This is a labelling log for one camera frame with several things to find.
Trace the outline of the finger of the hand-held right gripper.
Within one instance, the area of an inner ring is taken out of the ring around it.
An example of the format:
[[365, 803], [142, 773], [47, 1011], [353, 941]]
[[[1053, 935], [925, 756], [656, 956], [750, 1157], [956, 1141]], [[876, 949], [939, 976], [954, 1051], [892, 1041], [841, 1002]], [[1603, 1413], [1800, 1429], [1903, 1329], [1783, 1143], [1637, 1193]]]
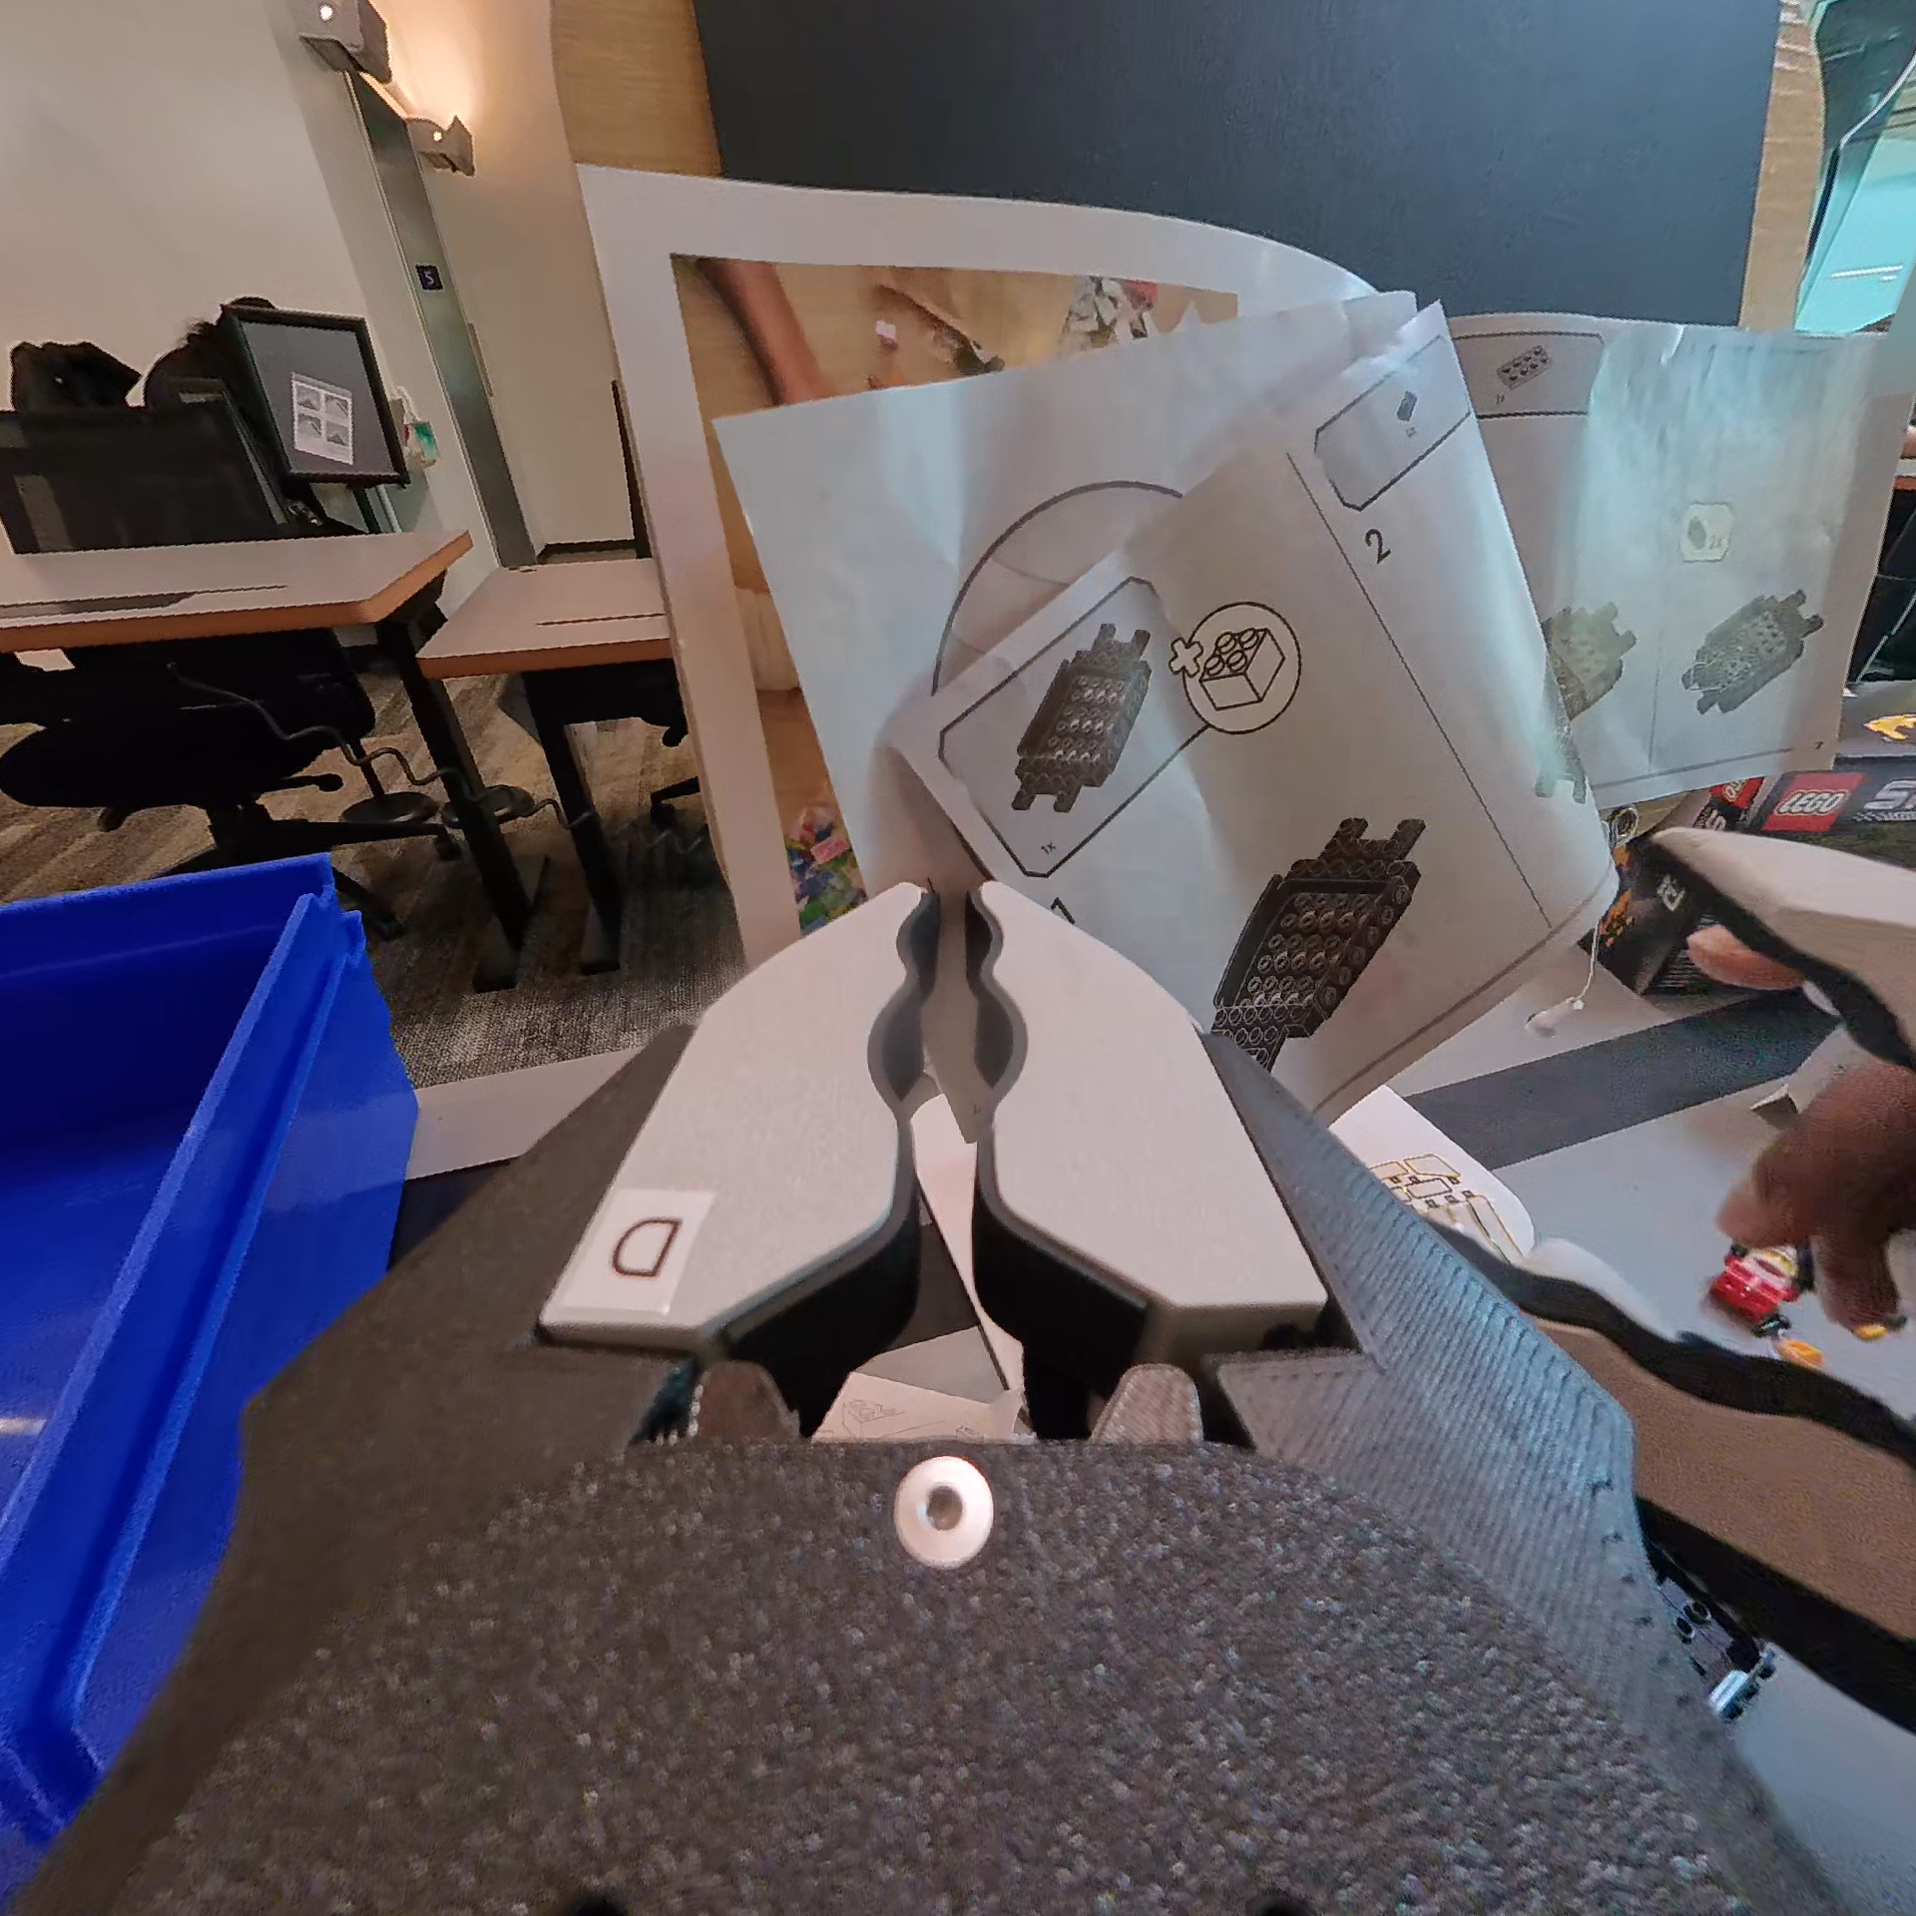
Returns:
[[1644, 866], [1698, 892], [1750, 951], [1816, 986], [1852, 1039], [1913, 1064], [1913, 876], [1854, 853], [1769, 836], [1669, 827]]
[[1911, 1421], [1840, 1378], [1669, 1332], [1562, 1240], [1497, 1287], [1635, 1429], [1644, 1535], [1826, 1685], [1913, 1680]]

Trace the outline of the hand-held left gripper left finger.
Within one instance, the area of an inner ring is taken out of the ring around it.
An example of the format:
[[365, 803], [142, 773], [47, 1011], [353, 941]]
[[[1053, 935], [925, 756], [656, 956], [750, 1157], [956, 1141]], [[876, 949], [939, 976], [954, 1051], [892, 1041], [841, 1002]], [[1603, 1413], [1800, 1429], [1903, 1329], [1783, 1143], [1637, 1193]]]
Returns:
[[729, 988], [566, 1256], [541, 1335], [757, 1364], [817, 1433], [920, 1305], [903, 1101], [938, 946], [938, 897], [898, 882]]

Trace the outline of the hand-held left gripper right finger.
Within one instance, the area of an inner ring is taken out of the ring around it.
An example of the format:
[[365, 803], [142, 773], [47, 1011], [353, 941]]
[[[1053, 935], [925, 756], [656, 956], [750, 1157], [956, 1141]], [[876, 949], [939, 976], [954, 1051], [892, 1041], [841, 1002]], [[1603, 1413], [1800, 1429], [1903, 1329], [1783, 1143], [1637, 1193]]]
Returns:
[[1191, 1015], [1002, 881], [964, 903], [976, 1295], [1042, 1440], [1122, 1375], [1319, 1344], [1330, 1294]]

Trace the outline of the toy brick instruction booklet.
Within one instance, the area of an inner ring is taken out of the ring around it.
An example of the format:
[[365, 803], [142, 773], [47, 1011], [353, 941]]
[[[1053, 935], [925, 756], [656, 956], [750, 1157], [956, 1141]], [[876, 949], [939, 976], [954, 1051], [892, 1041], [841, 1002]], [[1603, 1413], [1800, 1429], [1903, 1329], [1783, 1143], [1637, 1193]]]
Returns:
[[[1886, 333], [1448, 320], [1164, 213], [581, 167], [686, 670], [720, 463], [872, 893], [995, 878], [1337, 1114], [1596, 924], [1605, 809], [1833, 752]], [[1235, 301], [708, 420], [680, 266]]]

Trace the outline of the grey desk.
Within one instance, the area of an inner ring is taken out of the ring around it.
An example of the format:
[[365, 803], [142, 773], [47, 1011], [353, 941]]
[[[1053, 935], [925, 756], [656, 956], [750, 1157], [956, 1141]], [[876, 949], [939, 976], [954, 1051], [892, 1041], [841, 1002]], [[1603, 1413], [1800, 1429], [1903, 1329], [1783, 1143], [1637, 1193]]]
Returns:
[[[418, 1092], [391, 1263], [635, 1063], [636, 1047], [500, 1069]], [[1780, 1650], [1767, 1696], [1732, 1736], [1854, 1912], [1913, 1912], [1913, 1742]]]

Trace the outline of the wood-top background desk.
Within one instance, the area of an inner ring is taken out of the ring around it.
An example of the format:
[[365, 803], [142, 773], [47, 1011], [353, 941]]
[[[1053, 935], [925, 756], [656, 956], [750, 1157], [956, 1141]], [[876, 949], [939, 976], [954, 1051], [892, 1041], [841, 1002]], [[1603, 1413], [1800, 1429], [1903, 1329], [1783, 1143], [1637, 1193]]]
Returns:
[[429, 679], [521, 682], [590, 913], [581, 968], [618, 968], [624, 881], [570, 730], [640, 721], [667, 747], [686, 740], [663, 589], [652, 558], [594, 558], [496, 570], [419, 649]]
[[493, 924], [470, 986], [509, 989], [537, 916], [543, 860], [517, 857], [509, 845], [483, 801], [458, 711], [423, 663], [424, 642], [445, 622], [445, 575], [470, 549], [462, 532], [424, 529], [5, 556], [2, 649], [74, 655], [149, 640], [372, 629], [404, 682], [485, 893]]

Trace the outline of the person's right hand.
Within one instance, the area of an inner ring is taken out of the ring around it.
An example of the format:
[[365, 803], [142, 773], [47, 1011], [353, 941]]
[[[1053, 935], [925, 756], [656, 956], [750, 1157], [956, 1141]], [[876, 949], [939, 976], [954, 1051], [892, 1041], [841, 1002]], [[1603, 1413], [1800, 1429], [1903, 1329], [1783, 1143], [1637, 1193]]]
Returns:
[[1750, 1162], [1716, 1225], [1748, 1247], [1807, 1247], [1837, 1324], [1888, 1324], [1905, 1305], [1886, 1244], [1913, 1227], [1911, 1069], [1881, 1061], [1842, 1069]]

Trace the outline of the black toy set box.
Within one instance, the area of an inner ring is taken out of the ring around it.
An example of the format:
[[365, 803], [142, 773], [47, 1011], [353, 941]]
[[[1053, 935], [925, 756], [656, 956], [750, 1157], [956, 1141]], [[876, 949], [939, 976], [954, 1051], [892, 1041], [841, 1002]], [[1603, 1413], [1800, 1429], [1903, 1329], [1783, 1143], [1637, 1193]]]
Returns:
[[1644, 861], [1644, 843], [1680, 827], [1755, 833], [1911, 870], [1911, 756], [1842, 756], [1821, 773], [1723, 781], [1676, 801], [1625, 804], [1614, 820], [1619, 892], [1596, 925], [1599, 964], [1639, 997], [1707, 992], [1714, 983], [1688, 941], [1718, 922], [1716, 908], [1691, 882]]

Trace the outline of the red toy minifigure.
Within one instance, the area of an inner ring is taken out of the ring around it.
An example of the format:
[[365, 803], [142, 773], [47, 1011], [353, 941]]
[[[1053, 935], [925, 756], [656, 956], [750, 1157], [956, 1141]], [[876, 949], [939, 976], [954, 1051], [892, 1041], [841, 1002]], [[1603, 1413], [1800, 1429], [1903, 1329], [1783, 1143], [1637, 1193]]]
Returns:
[[1732, 1243], [1708, 1299], [1756, 1337], [1783, 1335], [1789, 1312], [1804, 1294], [1804, 1256], [1797, 1247]]

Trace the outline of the yellow black sticker sheet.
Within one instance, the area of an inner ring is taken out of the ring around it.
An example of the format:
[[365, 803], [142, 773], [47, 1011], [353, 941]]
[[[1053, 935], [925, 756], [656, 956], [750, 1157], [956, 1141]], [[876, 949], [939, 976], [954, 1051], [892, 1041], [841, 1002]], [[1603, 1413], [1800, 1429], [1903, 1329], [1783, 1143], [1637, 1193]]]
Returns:
[[1521, 1260], [1534, 1247], [1534, 1227], [1520, 1199], [1444, 1157], [1388, 1158], [1373, 1162], [1371, 1173], [1432, 1227], [1472, 1239], [1506, 1260]]

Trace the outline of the blue plastic bin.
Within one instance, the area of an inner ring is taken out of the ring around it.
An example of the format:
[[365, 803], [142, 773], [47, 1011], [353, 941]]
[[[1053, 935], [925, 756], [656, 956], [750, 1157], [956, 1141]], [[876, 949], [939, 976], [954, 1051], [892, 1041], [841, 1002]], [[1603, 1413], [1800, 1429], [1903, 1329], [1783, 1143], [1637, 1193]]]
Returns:
[[5, 1888], [193, 1631], [241, 1421], [392, 1254], [418, 1101], [320, 854], [2, 913]]

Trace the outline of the black office chair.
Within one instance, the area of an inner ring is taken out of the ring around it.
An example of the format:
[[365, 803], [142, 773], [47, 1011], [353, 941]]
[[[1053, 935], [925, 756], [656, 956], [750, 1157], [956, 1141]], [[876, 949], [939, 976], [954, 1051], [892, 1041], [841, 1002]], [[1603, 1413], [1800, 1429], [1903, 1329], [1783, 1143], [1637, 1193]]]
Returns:
[[[156, 410], [11, 413], [2, 426], [5, 536], [20, 556], [306, 536], [238, 409], [206, 390]], [[338, 788], [328, 751], [362, 761], [377, 711], [332, 629], [86, 645], [61, 672], [5, 657], [5, 795], [26, 807], [133, 813], [193, 807], [212, 848], [182, 870], [429, 836], [457, 857], [436, 801], [397, 820], [285, 820], [264, 799]]]

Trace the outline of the black computer monitor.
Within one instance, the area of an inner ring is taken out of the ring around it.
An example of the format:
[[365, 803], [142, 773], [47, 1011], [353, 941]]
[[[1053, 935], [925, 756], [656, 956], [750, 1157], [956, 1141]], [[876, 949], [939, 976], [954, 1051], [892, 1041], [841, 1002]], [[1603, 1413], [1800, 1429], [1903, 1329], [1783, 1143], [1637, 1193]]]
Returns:
[[227, 301], [218, 330], [238, 355], [285, 480], [344, 487], [410, 480], [368, 320]]

